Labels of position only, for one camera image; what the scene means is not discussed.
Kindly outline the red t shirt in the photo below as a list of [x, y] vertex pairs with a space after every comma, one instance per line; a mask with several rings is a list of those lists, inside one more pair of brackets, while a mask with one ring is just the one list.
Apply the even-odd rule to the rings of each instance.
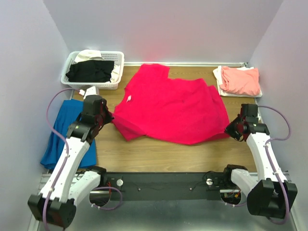
[[169, 67], [143, 64], [115, 107], [113, 124], [127, 140], [147, 136], [192, 145], [227, 138], [227, 110], [214, 86], [170, 79]]

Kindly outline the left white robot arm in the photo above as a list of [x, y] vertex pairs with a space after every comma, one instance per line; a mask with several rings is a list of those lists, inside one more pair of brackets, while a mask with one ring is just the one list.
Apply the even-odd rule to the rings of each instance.
[[93, 189], [102, 190], [107, 183], [106, 170], [94, 167], [73, 183], [79, 164], [104, 125], [113, 120], [106, 100], [100, 95], [88, 95], [76, 121], [64, 140], [64, 148], [50, 178], [39, 194], [32, 194], [27, 202], [36, 220], [45, 230], [52, 224], [66, 229], [72, 223], [77, 206]]

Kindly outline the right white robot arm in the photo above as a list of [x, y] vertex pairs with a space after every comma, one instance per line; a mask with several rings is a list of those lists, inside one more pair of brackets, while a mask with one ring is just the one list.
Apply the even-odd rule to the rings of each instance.
[[230, 137], [247, 143], [257, 168], [258, 179], [254, 180], [244, 167], [227, 166], [221, 182], [228, 189], [238, 186], [246, 197], [251, 215], [263, 216], [274, 224], [282, 225], [289, 219], [298, 190], [283, 174], [271, 143], [285, 141], [291, 135], [272, 138], [267, 125], [259, 122], [258, 110], [256, 104], [242, 104], [240, 113], [225, 128], [225, 133]]

